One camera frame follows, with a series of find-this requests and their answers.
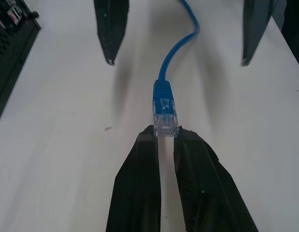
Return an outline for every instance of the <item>white tabletop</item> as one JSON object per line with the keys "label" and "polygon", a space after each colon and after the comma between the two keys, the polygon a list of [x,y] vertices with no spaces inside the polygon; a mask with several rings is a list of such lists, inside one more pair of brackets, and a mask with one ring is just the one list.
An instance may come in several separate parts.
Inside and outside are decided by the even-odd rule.
{"label": "white tabletop", "polygon": [[[241,0],[190,0],[198,39],[172,61],[179,123],[230,172],[260,232],[299,231],[299,66],[273,19],[241,67]],[[92,0],[39,1],[42,31],[0,120],[0,232],[103,232],[114,178],[152,123],[152,87],[192,31],[175,0],[131,0],[116,66]],[[183,232],[172,140],[159,141],[162,231]]]}

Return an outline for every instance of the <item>black device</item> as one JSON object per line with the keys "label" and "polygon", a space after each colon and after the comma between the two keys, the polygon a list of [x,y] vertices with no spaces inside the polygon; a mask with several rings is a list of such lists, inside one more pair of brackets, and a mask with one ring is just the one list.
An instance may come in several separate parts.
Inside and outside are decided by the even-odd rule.
{"label": "black device", "polygon": [[[187,232],[257,232],[228,171],[196,133],[179,127],[174,166]],[[159,232],[161,187],[153,126],[137,137],[118,172],[106,232]]]}
{"label": "black device", "polygon": [[242,65],[250,64],[274,10],[274,0],[245,0]]}
{"label": "black device", "polygon": [[94,0],[100,44],[109,65],[114,65],[126,31],[129,0]]}
{"label": "black device", "polygon": [[0,117],[41,29],[38,16],[22,0],[0,0]]}

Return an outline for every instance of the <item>white table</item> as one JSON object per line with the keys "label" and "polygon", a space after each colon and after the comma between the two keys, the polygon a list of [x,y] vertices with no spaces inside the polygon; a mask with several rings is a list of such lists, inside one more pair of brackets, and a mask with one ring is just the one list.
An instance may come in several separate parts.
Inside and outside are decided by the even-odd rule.
{"label": "white table", "polygon": [[[201,32],[167,74],[179,123],[215,150],[260,232],[298,232],[299,66],[271,19],[240,67],[242,1],[190,4]],[[103,232],[114,178],[152,123],[160,65],[192,24],[175,0],[131,0],[111,67],[91,0],[36,8],[43,29],[0,120],[0,232]],[[172,140],[159,144],[162,232],[183,232]]]}

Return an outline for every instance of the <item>ethernet cable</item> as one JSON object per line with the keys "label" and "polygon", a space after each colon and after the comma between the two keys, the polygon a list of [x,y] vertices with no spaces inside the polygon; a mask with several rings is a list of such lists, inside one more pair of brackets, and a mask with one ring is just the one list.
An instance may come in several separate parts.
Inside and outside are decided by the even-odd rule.
{"label": "ethernet cable", "polygon": [[160,68],[158,80],[155,81],[153,90],[153,114],[154,114],[154,134],[158,136],[177,137],[179,132],[178,117],[175,109],[174,98],[171,85],[166,81],[167,68],[173,56],[181,47],[191,41],[200,30],[199,23],[186,0],[180,0],[186,8],[195,31],[181,39],[168,53]]}

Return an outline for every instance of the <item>blue ethernet cable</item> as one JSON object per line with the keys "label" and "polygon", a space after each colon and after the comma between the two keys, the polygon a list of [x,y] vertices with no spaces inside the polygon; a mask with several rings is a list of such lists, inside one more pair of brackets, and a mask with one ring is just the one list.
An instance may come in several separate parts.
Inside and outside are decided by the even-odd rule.
{"label": "blue ethernet cable", "polygon": [[195,31],[183,39],[181,39],[170,50],[160,68],[158,80],[155,81],[153,90],[153,114],[154,114],[154,134],[158,136],[174,136],[177,137],[179,132],[178,117],[175,109],[174,98],[171,85],[165,79],[167,68],[173,56],[181,47],[191,41],[200,30],[199,23],[186,0],[180,0],[186,8],[192,22],[194,23]]}

